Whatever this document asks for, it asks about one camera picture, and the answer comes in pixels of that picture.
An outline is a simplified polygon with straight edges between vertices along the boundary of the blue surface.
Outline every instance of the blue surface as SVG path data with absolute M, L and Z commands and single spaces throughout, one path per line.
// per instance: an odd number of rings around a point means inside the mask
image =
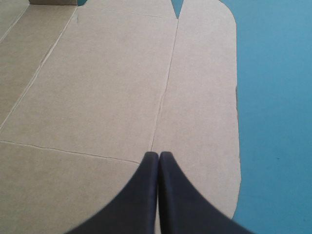
M 177 18 L 179 18 L 180 12 L 181 12 L 181 8 L 182 8 L 182 5 L 183 5 L 183 0 L 171 0 L 171 2 L 172 2 L 172 6 L 174 7 L 174 10 L 175 10 L 175 16 Z
M 312 1 L 223 2 L 237 23 L 234 220 L 258 234 L 312 233 Z
M 82 6 L 86 3 L 87 0 L 77 0 L 77 5 Z

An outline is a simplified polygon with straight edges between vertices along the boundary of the cardboard panel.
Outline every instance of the cardboard panel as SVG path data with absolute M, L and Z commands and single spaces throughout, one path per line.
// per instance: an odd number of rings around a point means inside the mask
M 137 166 L 0 142 L 0 233 L 65 233 L 109 203 Z
M 139 161 L 153 140 L 176 24 L 78 8 L 0 138 Z
M 74 10 L 73 6 L 31 5 L 0 43 L 0 126 Z
M 187 0 L 179 17 L 153 151 L 172 151 L 189 180 L 227 216 L 240 185 L 236 25 L 218 0 Z

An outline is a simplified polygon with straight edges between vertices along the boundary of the brown cardboard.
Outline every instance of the brown cardboard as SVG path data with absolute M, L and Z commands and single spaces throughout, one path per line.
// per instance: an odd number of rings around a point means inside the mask
M 0 43 L 0 126 L 74 10 L 73 6 L 30 5 Z
M 152 150 L 172 151 L 195 187 L 227 216 L 240 185 L 236 25 L 218 0 L 186 0 Z
M 109 203 L 137 166 L 0 142 L 0 233 L 65 233 Z
M 176 18 L 171 0 L 87 0 L 83 7 Z
M 28 7 L 24 2 L 0 1 L 0 42 Z
M 77 8 L 0 138 L 139 162 L 153 139 L 176 24 Z

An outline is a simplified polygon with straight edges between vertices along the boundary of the blue floor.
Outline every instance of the blue floor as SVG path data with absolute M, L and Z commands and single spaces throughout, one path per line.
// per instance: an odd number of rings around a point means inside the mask
M 312 1 L 223 2 L 237 23 L 234 219 L 258 234 L 312 233 Z
M 172 2 L 172 6 L 175 10 L 175 16 L 177 18 L 179 18 L 180 12 L 182 9 L 182 5 L 183 5 L 183 0 L 171 0 L 171 2 Z

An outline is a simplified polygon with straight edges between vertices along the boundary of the crease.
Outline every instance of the crease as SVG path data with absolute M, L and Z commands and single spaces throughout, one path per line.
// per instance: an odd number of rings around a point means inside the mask
M 109 10 L 109 9 L 105 9 L 105 8 L 89 7 L 89 6 L 85 6 L 85 5 L 81 6 L 81 8 L 108 11 L 108 12 L 116 12 L 116 13 L 123 13 L 123 14 L 133 14 L 133 15 L 138 15 L 138 16 L 148 16 L 148 17 L 155 17 L 155 18 L 176 19 L 176 17 L 153 16 L 153 15 L 142 14 L 139 12 L 123 12 L 123 11 L 117 11 L 117 10 Z
M 38 146 L 38 145 L 33 145 L 33 144 L 23 144 L 23 143 L 9 141 L 9 140 L 0 140 L 0 143 L 9 143 L 9 144 L 13 144 L 13 145 L 20 145 L 20 146 L 25 146 L 25 147 L 37 148 L 37 149 L 52 150 L 52 151 L 63 152 L 63 153 L 70 153 L 70 154 L 76 154 L 76 155 L 82 155 L 82 156 L 91 156 L 91 157 L 97 157 L 97 158 L 102 158 L 102 159 L 115 160 L 115 161 L 126 162 L 126 163 L 140 164 L 139 162 L 136 162 L 133 160 L 121 159 L 121 158 L 116 158 L 116 157 L 108 157 L 108 156 L 102 156 L 102 155 L 95 155 L 95 154 L 88 154 L 88 153 L 81 153 L 81 152 L 76 152 L 76 151 L 68 151 L 68 150 L 43 147 L 43 146 Z
M 50 46 L 50 48 L 48 49 L 48 51 L 46 52 L 46 54 L 44 55 L 43 59 L 41 60 L 39 67 L 36 69 L 33 77 L 31 78 L 31 80 L 29 81 L 28 85 L 26 86 L 26 88 L 23 90 L 23 92 L 21 93 L 21 95 L 19 96 L 18 100 L 15 102 L 15 104 L 13 105 L 13 107 L 11 108 L 9 114 L 7 115 L 7 117 L 4 119 L 4 121 L 2 122 L 2 124 L 0 124 L 0 134 L 3 132 L 4 129 L 4 125 L 6 124 L 8 118 L 11 116 L 11 114 L 16 110 L 16 108 L 18 107 L 18 105 L 20 104 L 21 100 L 24 98 L 24 96 L 26 95 L 26 93 L 28 92 L 28 90 L 32 87 L 32 85 L 34 84 L 36 78 L 38 77 L 38 74 L 40 72 L 40 70 L 42 69 L 42 67 L 44 66 L 44 64 L 46 63 L 46 61 L 48 60 L 48 58 L 50 57 L 51 53 L 53 52 L 54 48 L 56 47 L 57 43 L 59 42 L 61 36 L 63 35 L 63 33 L 65 32 L 69 22 L 71 21 L 71 19 L 73 18 L 75 12 L 76 12 L 77 8 L 75 8 L 75 10 L 73 11 L 71 17 L 69 18 L 68 22 L 66 23 L 66 25 L 64 26 L 64 28 L 62 29 L 60 35 L 58 36 L 57 40 L 52 44 L 52 46 Z
M 12 30 L 12 28 L 15 26 L 15 24 L 20 20 L 20 18 L 24 15 L 25 11 L 27 10 L 28 5 L 24 7 L 23 10 L 21 10 L 20 14 L 13 20 L 13 22 L 11 23 L 10 27 L 8 28 L 8 30 L 6 30 L 6 32 L 3 34 L 3 36 L 0 38 L 0 43 L 3 42 L 3 40 L 6 38 L 6 36 L 10 33 L 10 31 Z
M 158 108 L 158 113 L 156 116 L 156 122 L 154 125 L 154 133 L 153 133 L 153 138 L 152 138 L 152 143 L 150 144 L 150 150 L 153 149 L 154 146 L 154 141 L 155 141 L 155 136 L 156 136 L 156 130 L 158 128 L 159 125 L 159 119 L 162 113 L 162 108 L 163 108 L 163 104 L 164 104 L 164 99 L 165 99 L 165 95 L 167 93 L 167 89 L 168 89 L 168 83 L 169 83 L 169 77 L 170 77 L 170 70 L 171 70 L 171 64 L 172 64 L 172 60 L 173 60 L 173 56 L 174 56 L 174 50 L 175 50 L 175 45 L 176 45 L 176 36 L 177 36 L 177 29 L 179 26 L 179 19 L 177 19 L 177 24 L 176 24 L 176 29 L 175 29 L 175 40 L 174 40 L 174 44 L 172 46 L 172 53 L 171 53 L 171 59 L 170 59 L 170 65 L 169 65 L 169 70 L 168 70 L 168 75 L 167 75 L 167 80 L 166 80 L 166 84 L 165 84 L 165 88 L 164 88 L 164 92 L 162 93 L 161 97 L 160 97 L 160 101 L 159 101 L 159 108 Z

